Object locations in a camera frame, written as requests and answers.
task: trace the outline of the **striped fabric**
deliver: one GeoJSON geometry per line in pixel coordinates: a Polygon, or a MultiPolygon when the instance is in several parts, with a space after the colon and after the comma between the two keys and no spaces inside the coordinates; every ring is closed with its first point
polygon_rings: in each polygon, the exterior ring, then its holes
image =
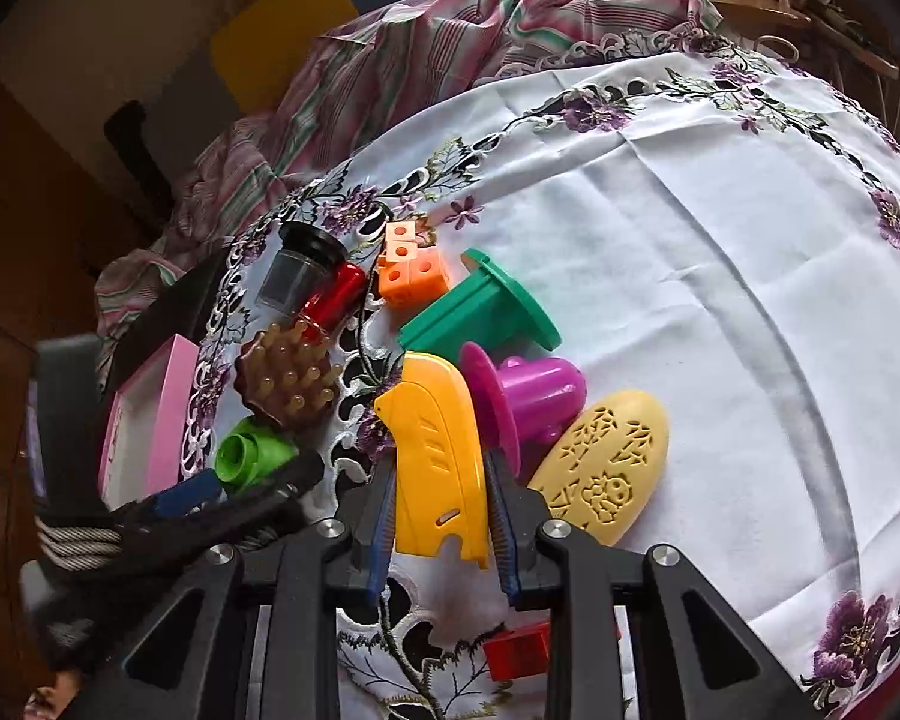
{"type": "Polygon", "coordinates": [[[404,119],[497,79],[667,52],[720,18],[707,0],[408,0],[331,30],[274,113],[241,119],[197,159],[154,246],[103,271],[104,370],[180,275],[404,119]]]}

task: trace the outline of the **embroidered tablecloth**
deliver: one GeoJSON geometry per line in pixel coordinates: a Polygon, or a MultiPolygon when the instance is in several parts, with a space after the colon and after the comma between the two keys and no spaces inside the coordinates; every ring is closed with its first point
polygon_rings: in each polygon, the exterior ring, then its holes
{"type": "MultiPolygon", "coordinates": [[[[703,30],[670,40],[429,108],[240,234],[183,467],[247,413],[232,362],[273,319],[253,298],[279,221],[322,225],[370,266],[384,204],[457,279],[477,247],[523,283],[590,403],[630,388],[663,403],[667,466],[620,546],[677,544],[839,715],[900,661],[900,145],[823,81],[703,30]]],[[[388,443],[367,404],[394,379],[396,327],[372,296],[364,316],[333,349],[346,371],[313,517],[388,443]]],[[[493,683],[480,647],[535,618],[452,548],[395,555],[378,613],[338,613],[343,718],[542,716],[545,679],[493,683]]]]}

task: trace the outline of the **bright green plastic piece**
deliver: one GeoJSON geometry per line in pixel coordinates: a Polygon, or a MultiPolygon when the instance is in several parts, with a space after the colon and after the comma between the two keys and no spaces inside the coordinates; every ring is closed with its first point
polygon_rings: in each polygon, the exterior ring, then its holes
{"type": "Polygon", "coordinates": [[[243,490],[269,476],[298,452],[274,431],[242,420],[223,439],[214,459],[214,471],[231,490],[243,490]]]}
{"type": "Polygon", "coordinates": [[[475,248],[461,255],[470,276],[411,319],[400,331],[405,351],[426,352],[456,364],[465,341],[490,352],[525,337],[548,351],[560,333],[523,286],[475,248]]]}

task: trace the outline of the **purple item on shelf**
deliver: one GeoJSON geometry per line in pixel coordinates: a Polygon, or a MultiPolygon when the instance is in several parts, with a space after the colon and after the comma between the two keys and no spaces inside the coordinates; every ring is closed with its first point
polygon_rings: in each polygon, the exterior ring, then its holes
{"type": "Polygon", "coordinates": [[[504,450],[514,475],[520,473],[521,443],[549,447],[586,403],[583,374],[562,357],[507,357],[495,368],[487,353],[468,341],[458,367],[473,398],[481,444],[504,450]]]}

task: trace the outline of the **cream oval object with cutouts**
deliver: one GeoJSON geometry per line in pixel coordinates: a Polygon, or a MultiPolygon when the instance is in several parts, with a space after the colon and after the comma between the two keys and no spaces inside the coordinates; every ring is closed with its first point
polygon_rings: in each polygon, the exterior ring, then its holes
{"type": "Polygon", "coordinates": [[[670,430],[663,406],[638,389],[583,412],[533,474],[550,514],[612,546],[643,511],[663,473],[670,430]]]}

